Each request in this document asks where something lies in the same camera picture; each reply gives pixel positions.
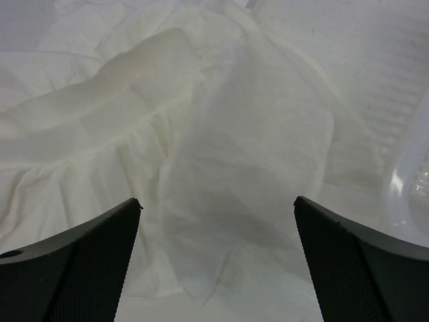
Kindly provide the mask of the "white skirt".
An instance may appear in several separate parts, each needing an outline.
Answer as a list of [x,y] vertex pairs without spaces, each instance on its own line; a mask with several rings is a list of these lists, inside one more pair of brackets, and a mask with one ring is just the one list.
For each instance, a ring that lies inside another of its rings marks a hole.
[[62,1],[1,53],[1,249],[122,201],[144,211],[126,290],[207,300],[255,244],[305,272],[292,205],[320,190],[332,114],[232,1]]

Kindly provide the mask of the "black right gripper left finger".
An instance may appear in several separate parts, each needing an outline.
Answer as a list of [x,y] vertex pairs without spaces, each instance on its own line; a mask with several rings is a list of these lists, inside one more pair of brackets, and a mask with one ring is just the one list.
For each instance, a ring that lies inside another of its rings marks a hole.
[[139,227],[129,199],[1,255],[2,321],[114,321]]

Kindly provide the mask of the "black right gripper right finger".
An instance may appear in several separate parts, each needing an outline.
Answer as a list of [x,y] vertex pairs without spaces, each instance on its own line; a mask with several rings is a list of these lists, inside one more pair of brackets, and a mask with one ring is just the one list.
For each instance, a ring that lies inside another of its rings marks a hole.
[[294,215],[324,321],[428,320],[428,248],[306,197]]

